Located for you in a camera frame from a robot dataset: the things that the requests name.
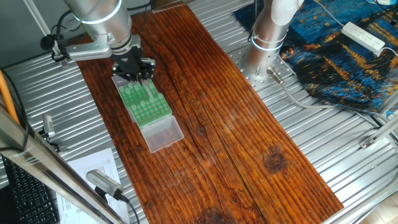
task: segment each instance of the plastic lid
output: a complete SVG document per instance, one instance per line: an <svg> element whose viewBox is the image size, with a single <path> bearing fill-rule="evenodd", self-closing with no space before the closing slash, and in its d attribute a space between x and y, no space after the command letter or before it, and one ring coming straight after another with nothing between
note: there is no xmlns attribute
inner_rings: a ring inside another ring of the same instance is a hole
<svg viewBox="0 0 398 224"><path fill-rule="evenodd" d="M141 133L152 153L184 138L174 116L166 117L159 122L144 127L141 129Z"/></svg>

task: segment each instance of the blue patterned fabric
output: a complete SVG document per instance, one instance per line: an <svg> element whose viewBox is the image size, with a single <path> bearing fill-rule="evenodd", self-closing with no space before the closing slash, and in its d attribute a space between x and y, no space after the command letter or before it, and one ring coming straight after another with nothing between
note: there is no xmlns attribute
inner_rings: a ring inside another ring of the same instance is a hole
<svg viewBox="0 0 398 224"><path fill-rule="evenodd" d="M258 0L258 10L263 7ZM365 0L321 0L343 24L352 22L386 43L398 48L398 28L390 25L395 6L389 12ZM234 12L237 20L251 30L254 5ZM307 92L329 105L373 114L398 89L398 58L383 51L379 58L347 38L318 4L306 0L294 16L281 53L292 66ZM387 115L395 111L393 107Z"/></svg>

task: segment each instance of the paper sheet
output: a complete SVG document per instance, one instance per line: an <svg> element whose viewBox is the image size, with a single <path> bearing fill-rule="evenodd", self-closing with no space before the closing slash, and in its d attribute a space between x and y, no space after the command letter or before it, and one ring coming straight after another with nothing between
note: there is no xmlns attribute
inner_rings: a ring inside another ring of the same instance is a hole
<svg viewBox="0 0 398 224"><path fill-rule="evenodd" d="M82 177L92 189L95 185L87 181L86 174L88 171L98 169L110 176L112 179L120 183L118 170L116 163L114 162L112 149L105 149L100 152L96 152L89 156L85 156L80 159L68 162L68 164ZM106 195L108 204L113 210L126 222L129 221L129 214L127 212L127 205L125 202L117 201L116 199ZM96 220L91 218L85 212L82 212L74 204L64 199L61 195L57 194L58 211L60 216L61 224L94 224L98 223Z"/></svg>

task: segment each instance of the metal clamp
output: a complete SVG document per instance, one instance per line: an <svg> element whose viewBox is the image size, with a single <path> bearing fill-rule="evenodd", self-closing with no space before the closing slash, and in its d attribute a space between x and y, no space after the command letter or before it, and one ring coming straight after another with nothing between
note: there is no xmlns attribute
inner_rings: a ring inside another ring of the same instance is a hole
<svg viewBox="0 0 398 224"><path fill-rule="evenodd" d="M108 58L112 55L107 34L99 35L94 42L89 44L68 46L66 50L69 57L75 61Z"/></svg>

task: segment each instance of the wooden table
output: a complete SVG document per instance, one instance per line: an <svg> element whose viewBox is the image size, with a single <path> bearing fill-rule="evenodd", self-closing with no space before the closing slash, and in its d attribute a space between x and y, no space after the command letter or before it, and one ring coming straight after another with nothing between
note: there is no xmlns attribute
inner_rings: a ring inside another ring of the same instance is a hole
<svg viewBox="0 0 398 224"><path fill-rule="evenodd" d="M183 140L150 153L112 61L78 64L150 223L321 223L343 208L188 6L132 21Z"/></svg>

